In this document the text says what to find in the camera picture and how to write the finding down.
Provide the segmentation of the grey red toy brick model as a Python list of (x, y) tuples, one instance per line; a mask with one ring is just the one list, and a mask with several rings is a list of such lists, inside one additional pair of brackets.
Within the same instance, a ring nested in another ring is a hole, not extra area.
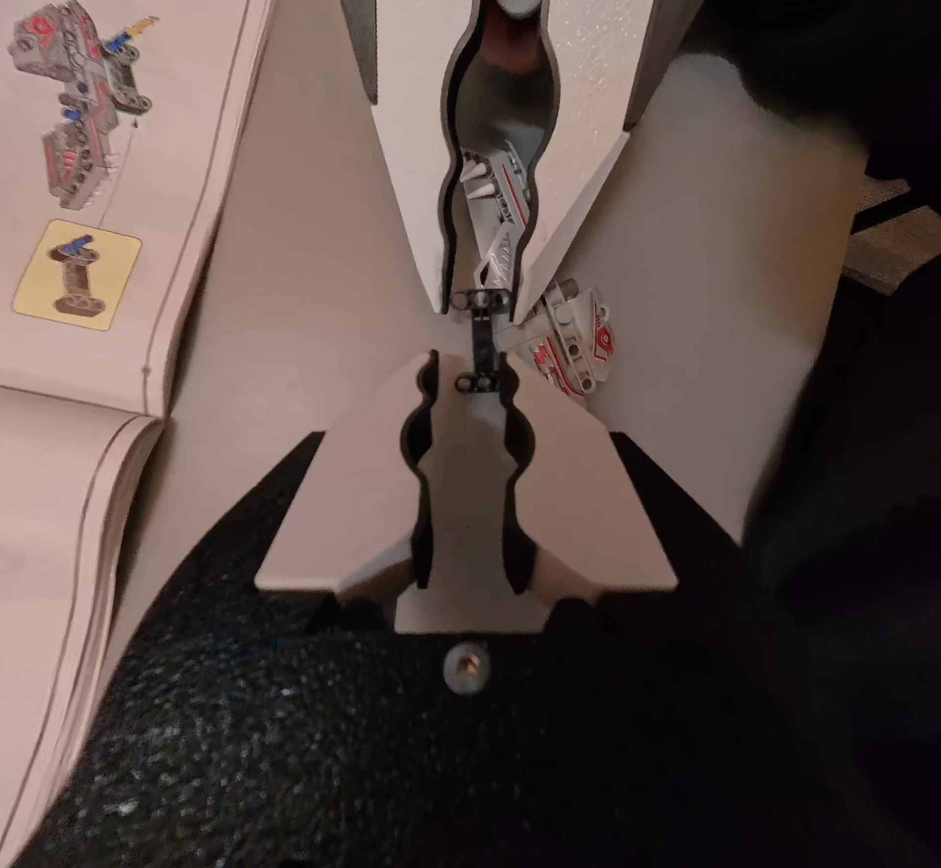
[[(532, 218), (527, 172), (505, 142), (483, 153), (462, 149), (465, 193), (480, 259), (475, 288), (509, 290), (513, 258)], [(593, 287), (552, 278), (519, 323), (509, 306), (490, 315), (497, 353), (512, 353), (568, 397), (583, 402), (608, 379), (615, 338), (610, 311)]]

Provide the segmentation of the black H-shaped brick piece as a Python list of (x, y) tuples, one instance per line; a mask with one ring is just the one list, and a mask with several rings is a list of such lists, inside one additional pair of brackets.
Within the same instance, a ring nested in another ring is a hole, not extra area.
[(493, 333), (493, 321), (506, 314), (511, 293), (505, 288), (472, 288), (455, 290), (450, 305), (471, 318), (471, 351), (473, 369), (463, 372), (454, 381), (455, 390), (464, 395), (490, 394), (500, 388), (500, 353)]

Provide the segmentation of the open brick instruction booklet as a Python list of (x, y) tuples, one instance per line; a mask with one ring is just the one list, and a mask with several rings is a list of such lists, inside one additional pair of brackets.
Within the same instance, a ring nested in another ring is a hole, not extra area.
[(1, 829), (88, 734), (276, 0), (1, 0)]

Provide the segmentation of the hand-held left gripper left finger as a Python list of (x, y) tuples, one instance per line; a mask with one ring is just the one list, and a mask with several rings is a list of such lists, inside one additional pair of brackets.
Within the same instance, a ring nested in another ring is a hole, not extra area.
[(440, 357), (421, 352), (326, 431), (254, 583), (395, 600), (433, 553), (427, 479)]

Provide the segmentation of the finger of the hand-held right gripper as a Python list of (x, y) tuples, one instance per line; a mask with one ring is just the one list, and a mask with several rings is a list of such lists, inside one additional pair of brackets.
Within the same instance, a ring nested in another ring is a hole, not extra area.
[(550, 131), (530, 169), (535, 215), (516, 254), (521, 323), (565, 258), (704, 0), (544, 0)]
[(454, 123), (481, 0), (340, 0), (423, 288), (447, 314), (460, 163)]

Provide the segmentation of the grey desk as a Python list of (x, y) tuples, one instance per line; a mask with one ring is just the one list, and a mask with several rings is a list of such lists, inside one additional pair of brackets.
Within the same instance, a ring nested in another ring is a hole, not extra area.
[[(739, 542), (817, 358), (866, 153), (708, 54), (670, 66), (565, 266), (614, 313), (592, 409)], [(412, 261), (339, 0), (278, 0), (102, 677), (173, 571), (313, 431), (469, 336)]]

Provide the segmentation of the person's black clothing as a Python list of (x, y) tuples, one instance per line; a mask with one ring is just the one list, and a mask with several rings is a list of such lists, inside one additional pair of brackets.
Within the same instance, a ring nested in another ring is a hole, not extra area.
[[(940, 0), (705, 0), (760, 104), (835, 118), (939, 213)], [(831, 865), (939, 866), (939, 257), (800, 411), (749, 539), (792, 623), (846, 793)]]

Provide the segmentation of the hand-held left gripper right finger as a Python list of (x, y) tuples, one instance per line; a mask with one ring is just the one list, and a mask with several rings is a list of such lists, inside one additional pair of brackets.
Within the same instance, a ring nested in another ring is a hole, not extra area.
[(513, 485), (517, 523), (535, 545), (525, 582), (542, 603), (673, 592), (677, 577), (606, 427), (509, 354), (532, 456)]

